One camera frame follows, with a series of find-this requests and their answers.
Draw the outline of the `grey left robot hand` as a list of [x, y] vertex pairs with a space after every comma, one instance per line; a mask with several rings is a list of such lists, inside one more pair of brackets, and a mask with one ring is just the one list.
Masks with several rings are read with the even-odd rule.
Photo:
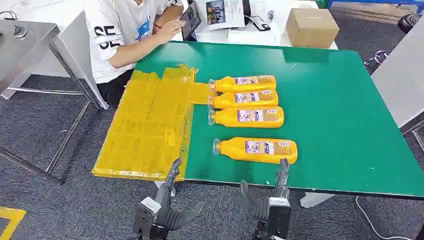
[[200, 201], [193, 208], [184, 212], [171, 208], [171, 193], [175, 179], [179, 174], [179, 166], [181, 163], [181, 157], [173, 161], [165, 178], [165, 182], [160, 185], [155, 196], [155, 201], [160, 204], [161, 208], [158, 211], [154, 224], [168, 229], [169, 231], [179, 230], [186, 223], [200, 216], [206, 204], [204, 201]]

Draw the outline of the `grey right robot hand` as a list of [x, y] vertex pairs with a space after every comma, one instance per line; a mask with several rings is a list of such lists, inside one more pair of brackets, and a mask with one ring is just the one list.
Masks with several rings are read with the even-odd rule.
[[249, 185], [245, 180], [240, 181], [240, 191], [244, 202], [252, 210], [255, 219], [267, 222], [269, 219], [289, 220], [291, 206], [289, 202], [290, 190], [287, 187], [289, 175], [289, 162], [286, 158], [280, 159], [280, 169], [276, 171], [276, 182], [272, 195], [259, 202], [253, 198], [249, 191]]

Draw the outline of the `person's right hand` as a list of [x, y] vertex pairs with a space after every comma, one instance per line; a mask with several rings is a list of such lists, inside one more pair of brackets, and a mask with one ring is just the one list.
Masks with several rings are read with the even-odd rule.
[[160, 45], [168, 43], [173, 37], [181, 32], [185, 23], [186, 22], [184, 20], [179, 19], [166, 22], [155, 34], [157, 42]]

